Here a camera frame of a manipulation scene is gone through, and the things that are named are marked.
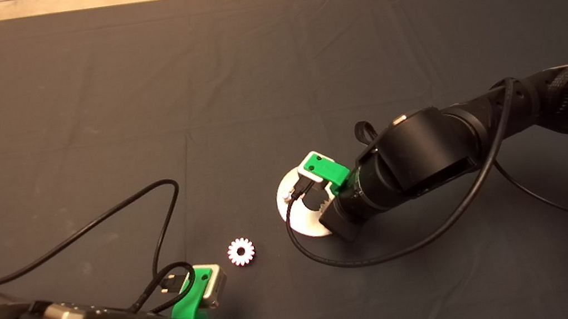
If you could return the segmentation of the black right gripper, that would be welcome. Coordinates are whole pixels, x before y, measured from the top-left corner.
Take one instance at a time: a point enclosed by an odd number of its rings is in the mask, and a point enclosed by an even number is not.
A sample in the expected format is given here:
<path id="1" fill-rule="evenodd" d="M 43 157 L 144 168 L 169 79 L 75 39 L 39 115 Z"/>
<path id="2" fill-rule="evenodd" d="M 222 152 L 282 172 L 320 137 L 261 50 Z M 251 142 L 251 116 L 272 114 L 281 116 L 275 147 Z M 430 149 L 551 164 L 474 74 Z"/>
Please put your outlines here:
<path id="1" fill-rule="evenodd" d="M 320 211 L 322 225 L 346 242 L 353 242 L 367 222 L 367 219 L 359 218 L 343 210 L 341 203 L 337 200 L 324 202 Z"/>

